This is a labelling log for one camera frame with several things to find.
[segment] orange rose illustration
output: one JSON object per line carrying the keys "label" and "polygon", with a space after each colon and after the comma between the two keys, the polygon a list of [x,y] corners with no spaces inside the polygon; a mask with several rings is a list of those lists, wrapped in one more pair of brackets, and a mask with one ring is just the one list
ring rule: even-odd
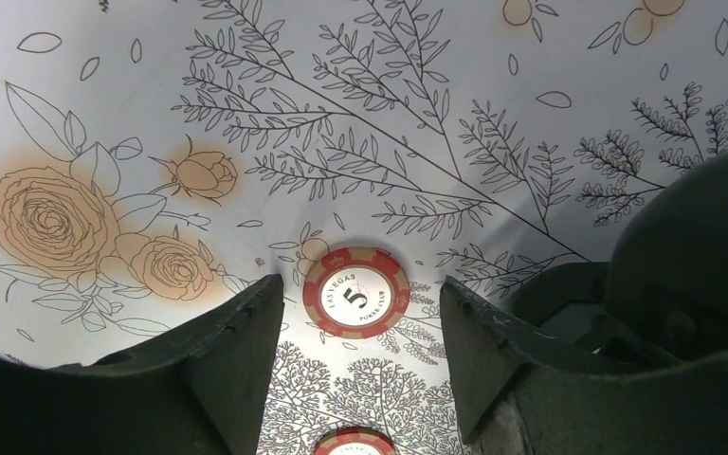
{"label": "orange rose illustration", "polygon": [[0,181],[0,244],[50,275],[95,271],[115,250],[116,215],[99,190],[51,168],[8,173]]}
{"label": "orange rose illustration", "polygon": [[136,280],[166,299],[196,299],[213,281],[212,258],[201,243],[197,249],[174,237],[122,234],[116,250]]}
{"label": "orange rose illustration", "polygon": [[174,194],[182,190],[188,196],[196,194],[215,202],[215,199],[233,191],[238,179],[238,172],[230,159],[221,152],[195,154],[191,152],[191,149],[192,147],[190,147],[188,157],[179,164],[152,157],[154,161],[166,166],[166,169],[172,173],[172,183],[153,192],[177,186]]}

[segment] black object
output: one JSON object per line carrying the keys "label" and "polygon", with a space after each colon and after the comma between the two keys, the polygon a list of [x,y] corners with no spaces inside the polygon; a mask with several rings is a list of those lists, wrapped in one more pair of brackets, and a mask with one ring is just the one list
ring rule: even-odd
{"label": "black object", "polygon": [[509,309],[443,286],[477,453],[728,453],[728,155],[651,201],[609,263],[544,272]]}
{"label": "black object", "polygon": [[0,359],[0,454],[252,455],[282,314],[271,275],[89,367]]}

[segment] flower line art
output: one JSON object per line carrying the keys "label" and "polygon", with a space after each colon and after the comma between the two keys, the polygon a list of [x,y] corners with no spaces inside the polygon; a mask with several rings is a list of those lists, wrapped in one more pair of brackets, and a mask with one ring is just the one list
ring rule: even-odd
{"label": "flower line art", "polygon": [[233,191],[238,179],[238,172],[232,161],[221,152],[193,151],[193,141],[189,141],[189,153],[179,163],[150,156],[150,158],[164,166],[172,175],[172,182],[150,191],[156,194],[167,188],[176,187],[172,196],[183,191],[188,197],[199,196],[219,206],[217,201]]}
{"label": "flower line art", "polygon": [[[160,232],[166,219],[204,228],[208,218],[166,210],[167,198],[153,192],[121,193],[119,163],[143,153],[140,139],[108,148],[89,137],[74,113],[63,114],[25,88],[7,82],[7,99],[28,138],[51,160],[0,178],[0,248],[14,260],[0,264],[0,273],[11,278],[6,301],[20,283],[41,293],[33,303],[64,313],[61,324],[76,320],[87,332],[113,326],[153,337],[169,327],[121,317],[131,300],[155,295],[190,301],[213,282],[236,292],[250,284],[216,264],[201,240],[181,239],[177,225]],[[215,154],[190,155],[189,166],[214,174],[218,166],[216,179],[223,183],[230,175],[223,171],[228,161]],[[207,198],[229,191],[209,190],[188,188]]]}

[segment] branch drawing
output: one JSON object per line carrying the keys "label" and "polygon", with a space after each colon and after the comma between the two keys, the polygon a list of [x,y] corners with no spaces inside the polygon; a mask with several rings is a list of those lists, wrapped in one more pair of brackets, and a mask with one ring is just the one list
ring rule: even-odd
{"label": "branch drawing", "polygon": [[[664,97],[662,111],[651,107],[647,102],[636,99],[632,102],[632,112],[637,115],[646,133],[661,139],[665,144],[676,144],[663,148],[658,154],[660,164],[679,173],[686,173],[708,159],[728,153],[728,118],[725,105],[716,105],[703,111],[707,134],[707,145],[700,145],[692,121],[702,112],[700,105],[702,87],[695,82],[689,83],[676,98]],[[599,209],[594,225],[607,226],[610,221],[620,222],[632,214],[634,207],[646,203],[646,195],[661,191],[664,184],[652,181],[641,175],[641,162],[646,151],[629,135],[620,130],[610,130],[604,139],[582,138],[579,148],[573,153],[584,164],[592,168],[609,183],[584,184],[576,198],[588,208]]]}
{"label": "branch drawing", "polygon": [[[194,87],[195,98],[182,96],[182,103],[173,110],[182,111],[186,122],[204,123],[207,131],[221,124],[229,142],[240,142],[242,151],[260,152],[254,158],[256,165],[246,172],[272,182],[270,193],[305,191],[309,200],[325,196],[335,199],[364,189],[378,196],[395,190],[426,199],[432,196],[456,207],[451,209],[454,211],[431,214],[434,218],[421,220],[408,229],[432,237],[442,230],[458,236],[465,221],[482,225],[481,216],[472,214],[491,214],[492,206],[586,260],[552,235],[542,220],[526,218],[508,208],[489,192],[491,189],[462,178],[463,159],[455,153],[445,123],[450,108],[450,93],[444,88],[448,78],[432,66],[450,43],[436,38],[443,10],[423,11],[422,2],[411,0],[386,0],[383,5],[369,0],[361,3],[365,5],[353,20],[354,26],[342,23],[339,27],[320,27],[320,38],[330,47],[326,56],[312,56],[314,79],[323,83],[317,89],[291,71],[287,59],[294,52],[281,50],[279,45],[285,21],[262,23],[262,0],[201,0],[202,7],[210,10],[206,20],[229,20],[231,25],[212,34],[195,31],[196,44],[187,47],[191,52],[189,75],[184,78],[186,86]],[[544,9],[540,6],[537,10],[546,13]],[[298,97],[309,102],[298,105]],[[347,106],[351,101],[360,103],[364,115]],[[369,115],[397,108],[415,117],[418,128],[439,138],[450,154],[452,170],[412,147],[405,136],[377,125]],[[357,124],[346,134],[338,134],[334,118],[355,120]],[[316,138],[320,139],[319,148],[312,147]],[[547,150],[555,151],[555,146]],[[415,171],[418,165],[430,166],[467,194],[436,191],[415,182],[413,174],[420,172]],[[527,178],[539,205],[538,215],[566,195],[551,193],[561,182],[547,192],[542,190],[548,180],[558,178],[541,175],[539,179],[546,181],[537,181],[540,188]],[[408,220],[395,227],[404,214],[384,212],[374,216],[394,221],[388,227],[393,233],[414,224],[414,220]]]}

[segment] red poker chip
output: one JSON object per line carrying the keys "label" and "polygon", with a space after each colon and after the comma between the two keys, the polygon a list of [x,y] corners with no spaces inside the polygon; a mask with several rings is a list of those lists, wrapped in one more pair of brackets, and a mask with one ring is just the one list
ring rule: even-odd
{"label": "red poker chip", "polygon": [[369,428],[343,428],[326,434],[314,455],[396,455],[390,439]]}
{"label": "red poker chip", "polygon": [[400,264],[376,248],[341,248],[308,271],[302,302],[308,317],[335,337],[377,337],[409,307],[409,280]]}

